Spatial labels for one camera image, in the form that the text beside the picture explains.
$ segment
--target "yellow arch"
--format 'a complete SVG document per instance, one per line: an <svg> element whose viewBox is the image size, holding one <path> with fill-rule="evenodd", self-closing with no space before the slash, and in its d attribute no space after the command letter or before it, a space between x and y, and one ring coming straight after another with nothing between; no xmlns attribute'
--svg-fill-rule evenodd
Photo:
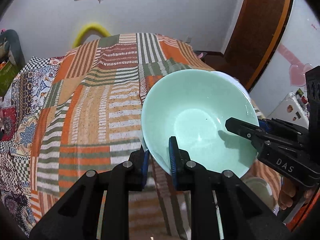
<svg viewBox="0 0 320 240"><path fill-rule="evenodd" d="M91 31L91 30L97 31L103 37L111 36L111 34L104 27L102 27L100 24L98 24L98 23L89 23L89 24L86 24L85 26L83 26L81 28L81 30L79 31L75 41L72 44L72 48L76 48L76 47L80 46L83 36L86 34L87 31Z"/></svg>

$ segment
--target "red fabric patch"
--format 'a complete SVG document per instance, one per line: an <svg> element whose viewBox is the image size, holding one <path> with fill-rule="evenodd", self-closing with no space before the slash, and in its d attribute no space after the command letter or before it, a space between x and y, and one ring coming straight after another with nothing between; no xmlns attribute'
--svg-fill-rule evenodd
<svg viewBox="0 0 320 240"><path fill-rule="evenodd" d="M15 129L16 129L16 121L17 121L17 111L14 106L3 108L3 125L4 125L4 135L2 137L2 141L9 141L12 139Z"/></svg>

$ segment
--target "bowl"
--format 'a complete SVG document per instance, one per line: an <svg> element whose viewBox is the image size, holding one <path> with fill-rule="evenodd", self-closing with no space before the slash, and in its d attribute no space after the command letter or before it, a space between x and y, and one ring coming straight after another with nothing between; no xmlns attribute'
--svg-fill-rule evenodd
<svg viewBox="0 0 320 240"><path fill-rule="evenodd" d="M229 82L231 82L232 84L234 84L236 87L238 87L242 93L244 94L244 96L251 101L249 93L247 92L247 90L244 88L243 85L241 85L241 83L235 79L234 77L224 73L224 72L220 72L220 71L211 71L210 73L214 74L214 75L218 75L221 76L223 78L225 78L226 80L228 80Z"/></svg>
<svg viewBox="0 0 320 240"><path fill-rule="evenodd" d="M230 117L259 125L251 103L233 83L205 70L180 70L160 79L147 94L142 134L153 158L169 174L169 138L175 136L191 160L241 177L257 151L249 140L227 131Z"/></svg>

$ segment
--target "bedspread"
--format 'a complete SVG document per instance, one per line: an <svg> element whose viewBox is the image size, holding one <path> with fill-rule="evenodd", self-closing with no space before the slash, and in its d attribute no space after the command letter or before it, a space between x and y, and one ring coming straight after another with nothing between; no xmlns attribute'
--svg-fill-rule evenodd
<svg viewBox="0 0 320 240"><path fill-rule="evenodd" d="M0 145L1 198L7 208L14 201L10 212L26 234L87 170L111 170L140 148L148 91L188 68L213 70L189 45L150 33L102 38L63 58L31 59L5 97L5 107L16 111L16 129ZM277 199L276 172L257 162L250 175L267 180ZM129 195L130 234L190 239L189 205L189 193L176 192L150 158L145 190Z"/></svg>

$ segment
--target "metal screw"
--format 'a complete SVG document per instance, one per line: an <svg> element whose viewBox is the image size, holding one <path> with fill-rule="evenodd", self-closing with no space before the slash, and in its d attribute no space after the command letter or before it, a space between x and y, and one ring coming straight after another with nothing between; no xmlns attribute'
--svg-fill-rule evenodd
<svg viewBox="0 0 320 240"><path fill-rule="evenodd" d="M194 161L187 161L186 165L189 167L189 168L193 168L194 166L196 166L196 163Z"/></svg>
<svg viewBox="0 0 320 240"><path fill-rule="evenodd" d="M85 173L87 175L87 177L93 177L94 175L96 175L96 172L94 170L89 170Z"/></svg>
<svg viewBox="0 0 320 240"><path fill-rule="evenodd" d="M223 172L223 175L226 176L226 177L228 177L228 178L230 178L230 177L233 176L233 172L230 171L230 170L225 170L225 171Z"/></svg>
<svg viewBox="0 0 320 240"><path fill-rule="evenodd" d="M132 162L131 161L125 161L124 163L122 163L122 165L126 168L129 168L132 166Z"/></svg>

